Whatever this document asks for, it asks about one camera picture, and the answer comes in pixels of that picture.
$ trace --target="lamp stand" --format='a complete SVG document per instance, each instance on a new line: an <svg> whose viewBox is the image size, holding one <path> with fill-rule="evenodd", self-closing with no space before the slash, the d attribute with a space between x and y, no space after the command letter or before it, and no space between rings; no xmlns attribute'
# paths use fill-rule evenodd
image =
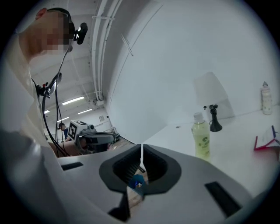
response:
<svg viewBox="0 0 280 224"><path fill-rule="evenodd" d="M210 105L209 109L212 114L212 123L210 125L210 131L217 132L222 130L222 125L219 124L217 119L217 109L218 105Z"/></svg>

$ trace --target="bottle of yellow-green liquid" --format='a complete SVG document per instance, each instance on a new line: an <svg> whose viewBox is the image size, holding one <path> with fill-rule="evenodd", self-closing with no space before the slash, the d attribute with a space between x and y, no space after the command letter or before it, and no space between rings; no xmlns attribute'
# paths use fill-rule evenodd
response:
<svg viewBox="0 0 280 224"><path fill-rule="evenodd" d="M209 138L210 126L203 119L202 113L195 113L192 134L196 143L196 157L210 161Z"/></svg>

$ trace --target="lampshade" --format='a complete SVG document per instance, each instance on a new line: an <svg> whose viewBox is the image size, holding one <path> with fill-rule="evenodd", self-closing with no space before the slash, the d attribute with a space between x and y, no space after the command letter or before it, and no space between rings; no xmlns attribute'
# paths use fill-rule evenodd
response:
<svg viewBox="0 0 280 224"><path fill-rule="evenodd" d="M213 72L207 72L194 80L196 101L200 106L216 104L228 98L222 84Z"/></svg>

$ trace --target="table lamp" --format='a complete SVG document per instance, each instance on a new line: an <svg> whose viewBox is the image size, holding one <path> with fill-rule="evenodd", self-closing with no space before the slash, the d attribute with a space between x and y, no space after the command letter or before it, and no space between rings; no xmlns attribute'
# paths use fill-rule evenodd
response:
<svg viewBox="0 0 280 224"><path fill-rule="evenodd" d="M197 104L203 106L204 109L207 108L207 105L210 105L209 109L212 114L210 131L221 131L223 127L217 120L217 103L228 98L222 84L213 72L207 72L203 76L194 80L194 86L196 90Z"/></svg>

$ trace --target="neck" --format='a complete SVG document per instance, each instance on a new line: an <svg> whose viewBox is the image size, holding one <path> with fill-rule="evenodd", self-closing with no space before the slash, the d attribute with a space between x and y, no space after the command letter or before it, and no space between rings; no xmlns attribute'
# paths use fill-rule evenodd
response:
<svg viewBox="0 0 280 224"><path fill-rule="evenodd" d="M20 33L18 38L21 51L29 64L32 58L41 53L41 50L36 45L36 38L33 37L31 27L28 27L26 30Z"/></svg>

